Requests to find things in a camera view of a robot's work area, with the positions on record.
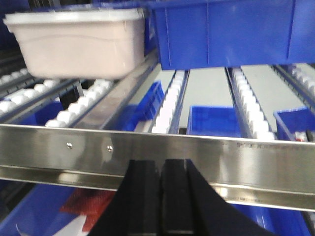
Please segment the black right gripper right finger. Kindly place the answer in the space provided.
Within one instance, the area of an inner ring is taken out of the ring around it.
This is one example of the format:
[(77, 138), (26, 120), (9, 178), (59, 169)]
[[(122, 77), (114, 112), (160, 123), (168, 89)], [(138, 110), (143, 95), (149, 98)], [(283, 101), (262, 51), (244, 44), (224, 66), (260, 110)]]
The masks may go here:
[(167, 159), (162, 168), (162, 228), (166, 236), (271, 236), (227, 203), (191, 160)]

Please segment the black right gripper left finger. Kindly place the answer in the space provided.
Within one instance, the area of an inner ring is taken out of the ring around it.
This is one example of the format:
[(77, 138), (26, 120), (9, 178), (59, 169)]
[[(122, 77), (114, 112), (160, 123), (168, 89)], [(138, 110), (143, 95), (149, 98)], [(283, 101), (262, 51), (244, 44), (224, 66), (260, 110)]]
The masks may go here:
[(157, 236), (160, 182), (154, 161), (130, 160), (114, 198), (90, 230), (90, 236)]

